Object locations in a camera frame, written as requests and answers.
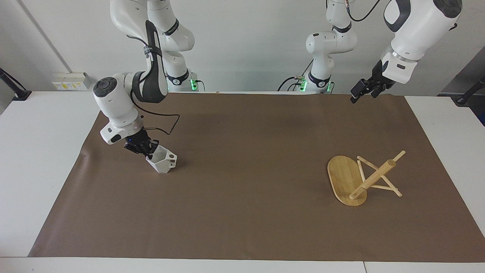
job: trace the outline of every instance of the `wooden stool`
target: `wooden stool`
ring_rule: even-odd
[[[392,190],[397,196],[402,197],[403,195],[389,181],[386,174],[396,166],[396,162],[405,153],[405,151],[402,151],[394,159],[386,161],[380,168],[361,156],[357,157],[357,163],[343,155],[332,158],[328,163],[327,169],[335,196],[340,202],[348,206],[362,205],[367,199],[367,190],[369,188]],[[364,176],[361,162],[375,170],[367,179]],[[375,185],[381,178],[388,187]]]

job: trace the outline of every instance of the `electrical socket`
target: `electrical socket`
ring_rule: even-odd
[[[91,81],[86,73],[54,73],[52,84],[57,90],[89,90]]]

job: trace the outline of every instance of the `brown mat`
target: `brown mat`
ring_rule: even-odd
[[[171,136],[150,132],[177,167],[160,175],[106,145],[100,115],[30,257],[485,262],[485,238],[403,97],[170,94],[147,108],[182,115]],[[335,198],[332,157],[380,164],[401,150],[388,178],[404,197]]]

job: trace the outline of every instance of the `wooden leg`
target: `wooden leg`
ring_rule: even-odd
[[[374,185],[377,181],[381,179],[381,176],[386,175],[389,171],[391,171],[396,166],[396,162],[392,160],[388,160],[382,164],[381,167],[377,171],[375,171],[372,175],[370,175],[362,185],[360,185],[357,189],[354,190],[349,196],[350,200],[355,200],[359,197],[360,194],[367,191],[372,185]]]
[[[385,189],[385,190],[390,190],[390,191],[394,191],[393,189],[391,189],[390,187],[386,187],[386,186],[381,186],[381,185],[372,185],[371,188],[379,188],[379,189]]]
[[[358,157],[357,157],[357,159],[358,159],[358,160],[360,160],[360,161],[362,161],[362,162],[364,162],[364,163],[365,163],[367,166],[371,167],[372,169],[374,169],[374,170],[376,170],[376,171],[378,171],[378,170],[379,170],[379,168],[378,168],[376,165],[374,165],[374,164],[372,164],[371,162],[369,162],[369,161],[365,160],[365,159],[364,159],[364,158],[362,158],[361,156],[358,156]]]
[[[362,182],[365,181],[364,170],[362,169],[362,163],[360,160],[357,160],[357,164],[359,165],[360,176],[362,177]]]
[[[389,185],[389,188],[391,188],[392,191],[394,191],[396,193],[397,196],[399,196],[399,197],[403,196],[403,194],[394,186],[393,183],[391,183],[391,181],[387,177],[385,177],[385,176],[381,176],[381,177],[386,182],[386,184]]]

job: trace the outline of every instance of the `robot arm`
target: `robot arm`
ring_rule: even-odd
[[[456,26],[461,10],[461,0],[391,0],[384,19],[395,37],[372,77],[352,89],[352,103],[368,93],[376,98],[396,82],[406,84],[426,51]]]
[[[169,79],[175,67],[181,73],[188,71],[183,57],[169,51],[192,49],[194,36],[175,18],[169,0],[111,0],[110,11],[119,30],[143,43],[148,68],[146,71],[119,73],[95,84],[95,100],[110,120],[101,130],[101,136],[110,145],[124,138],[125,148],[143,154],[147,159],[152,159],[156,151],[171,154],[148,136],[132,98],[134,95],[139,101],[150,103],[163,101],[168,94],[164,62],[170,68]]]
[[[172,91],[195,91],[197,75],[192,73],[179,52],[194,48],[195,38],[175,17],[170,0],[149,0],[148,18],[160,30],[163,63],[165,64],[169,89]]]
[[[313,55],[313,66],[305,74],[306,90],[317,93],[326,90],[330,82],[334,61],[329,55],[352,51],[357,44],[345,0],[329,0],[326,18],[333,25],[332,31],[315,33],[307,39],[307,51]]]

